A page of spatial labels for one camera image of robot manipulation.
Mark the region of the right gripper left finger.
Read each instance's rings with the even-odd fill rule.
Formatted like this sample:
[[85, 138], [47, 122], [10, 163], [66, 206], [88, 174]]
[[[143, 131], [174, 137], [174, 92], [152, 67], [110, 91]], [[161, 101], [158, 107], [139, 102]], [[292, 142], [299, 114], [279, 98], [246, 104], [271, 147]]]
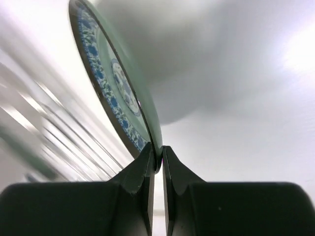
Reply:
[[0, 195], [3, 236], [149, 236], [151, 144], [108, 181], [18, 183]]

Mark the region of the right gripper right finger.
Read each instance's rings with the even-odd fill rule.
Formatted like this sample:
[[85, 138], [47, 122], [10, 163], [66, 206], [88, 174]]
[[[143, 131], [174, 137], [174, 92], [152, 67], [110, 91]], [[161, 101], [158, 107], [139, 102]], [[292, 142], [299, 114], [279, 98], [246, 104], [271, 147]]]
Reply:
[[169, 236], [312, 236], [315, 209], [291, 182], [207, 182], [163, 148]]

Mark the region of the blue patterned green plate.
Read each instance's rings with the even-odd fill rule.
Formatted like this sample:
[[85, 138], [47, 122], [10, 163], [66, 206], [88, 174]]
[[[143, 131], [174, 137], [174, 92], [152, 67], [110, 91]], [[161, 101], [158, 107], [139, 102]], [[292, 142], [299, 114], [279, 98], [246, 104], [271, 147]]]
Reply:
[[71, 0], [70, 25], [82, 63], [111, 124], [137, 158], [146, 143], [162, 162], [158, 113], [145, 78], [124, 39], [88, 0]]

